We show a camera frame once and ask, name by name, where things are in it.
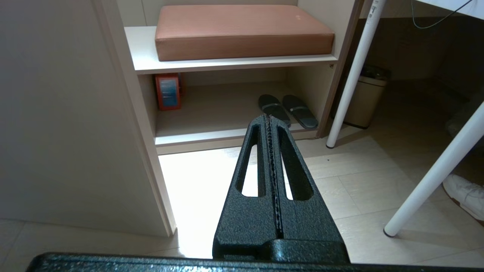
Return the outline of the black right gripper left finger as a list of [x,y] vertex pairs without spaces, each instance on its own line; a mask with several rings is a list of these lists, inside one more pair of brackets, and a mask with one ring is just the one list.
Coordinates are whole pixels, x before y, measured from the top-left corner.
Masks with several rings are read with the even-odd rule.
[[[278,174],[271,117],[261,115],[248,126],[228,194],[213,238],[214,258],[263,258],[266,243],[282,238]],[[257,148],[256,197],[244,196],[252,147]]]

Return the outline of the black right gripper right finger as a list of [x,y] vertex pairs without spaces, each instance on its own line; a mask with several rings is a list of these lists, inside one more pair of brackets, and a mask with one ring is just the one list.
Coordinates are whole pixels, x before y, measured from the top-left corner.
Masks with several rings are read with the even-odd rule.
[[275,238],[265,253],[280,262],[349,263],[334,220],[287,126],[265,117]]

